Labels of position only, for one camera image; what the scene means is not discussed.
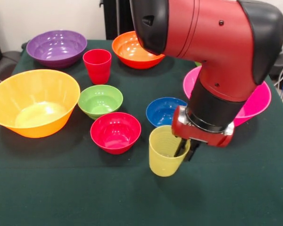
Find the red bowl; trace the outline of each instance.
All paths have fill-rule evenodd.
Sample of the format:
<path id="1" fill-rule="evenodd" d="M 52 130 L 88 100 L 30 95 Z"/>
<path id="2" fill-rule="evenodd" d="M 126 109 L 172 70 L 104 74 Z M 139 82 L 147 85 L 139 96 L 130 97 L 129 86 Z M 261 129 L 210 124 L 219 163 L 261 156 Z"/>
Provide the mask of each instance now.
<path id="1" fill-rule="evenodd" d="M 139 121 L 130 114 L 114 112 L 99 117 L 91 126 L 90 135 L 97 146 L 110 154 L 128 151 L 141 135 Z"/>
<path id="2" fill-rule="evenodd" d="M 144 50 L 138 42 L 135 31 L 117 36 L 112 42 L 117 57 L 127 66 L 135 69 L 148 69 L 159 64 L 165 55 L 154 55 Z"/>

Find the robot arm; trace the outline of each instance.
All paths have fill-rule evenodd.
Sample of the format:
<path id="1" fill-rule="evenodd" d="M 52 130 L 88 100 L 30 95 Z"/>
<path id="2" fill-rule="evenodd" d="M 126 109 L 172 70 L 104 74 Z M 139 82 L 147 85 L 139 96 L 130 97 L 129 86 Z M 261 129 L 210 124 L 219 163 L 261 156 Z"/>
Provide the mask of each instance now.
<path id="1" fill-rule="evenodd" d="M 233 120 L 267 77 L 283 45 L 283 15 L 253 0 L 130 0 L 141 46 L 202 63 L 172 131 L 197 144 L 226 146 Z"/>

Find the green bowl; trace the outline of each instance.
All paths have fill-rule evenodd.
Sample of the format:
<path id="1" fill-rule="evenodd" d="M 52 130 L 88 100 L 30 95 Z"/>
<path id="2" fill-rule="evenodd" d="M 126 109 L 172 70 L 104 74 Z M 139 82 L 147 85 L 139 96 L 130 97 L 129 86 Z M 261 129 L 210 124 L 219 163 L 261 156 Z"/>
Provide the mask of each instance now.
<path id="1" fill-rule="evenodd" d="M 109 85 L 94 85 L 81 92 L 78 106 L 90 118 L 117 111 L 123 103 L 123 94 Z"/>

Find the plastic bowl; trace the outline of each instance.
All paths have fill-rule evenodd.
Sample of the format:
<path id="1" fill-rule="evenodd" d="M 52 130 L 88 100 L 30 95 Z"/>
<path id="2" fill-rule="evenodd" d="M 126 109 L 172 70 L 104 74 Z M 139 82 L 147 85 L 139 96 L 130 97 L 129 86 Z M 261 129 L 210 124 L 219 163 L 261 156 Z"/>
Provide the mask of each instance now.
<path id="1" fill-rule="evenodd" d="M 87 46 L 87 40 L 77 32 L 56 30 L 31 39 L 27 53 L 49 68 L 66 68 L 78 61 Z"/>
<path id="2" fill-rule="evenodd" d="M 191 92 L 194 88 L 194 84 L 197 80 L 200 70 L 201 66 L 194 68 L 185 76 L 183 80 L 183 90 L 188 98 L 191 96 Z M 272 94 L 270 88 L 266 82 L 263 82 L 261 85 L 257 86 L 255 91 L 245 102 L 242 109 L 234 119 L 234 125 L 240 126 L 254 116 L 264 112 L 270 105 L 271 100 Z"/>
<path id="3" fill-rule="evenodd" d="M 173 97 L 163 97 L 152 101 L 146 110 L 149 122 L 155 126 L 172 125 L 174 111 L 177 106 L 187 106 L 183 100 Z"/>
<path id="4" fill-rule="evenodd" d="M 130 114 L 114 112 L 99 117 L 90 135 L 97 146 L 110 154 L 128 151 L 141 135 L 142 127 Z"/>
<path id="5" fill-rule="evenodd" d="M 120 90 L 109 85 L 94 85 L 81 92 L 78 106 L 92 119 L 115 112 L 123 103 Z"/>
<path id="6" fill-rule="evenodd" d="M 165 57 L 163 54 L 156 56 L 143 49 L 135 31 L 117 36 L 112 42 L 112 49 L 125 65 L 135 69 L 154 67 Z"/>
<path id="7" fill-rule="evenodd" d="M 70 75 L 32 70 L 0 83 L 0 125 L 24 137 L 40 138 L 62 129 L 80 96 Z"/>

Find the white wall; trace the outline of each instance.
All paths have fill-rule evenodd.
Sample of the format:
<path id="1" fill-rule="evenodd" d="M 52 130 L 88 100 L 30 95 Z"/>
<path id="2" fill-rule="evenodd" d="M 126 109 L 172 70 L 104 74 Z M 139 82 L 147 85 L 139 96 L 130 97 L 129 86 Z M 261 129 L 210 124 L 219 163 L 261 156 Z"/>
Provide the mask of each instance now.
<path id="1" fill-rule="evenodd" d="M 19 50 L 40 33 L 66 29 L 87 39 L 106 39 L 99 0 L 0 0 L 1 50 Z"/>

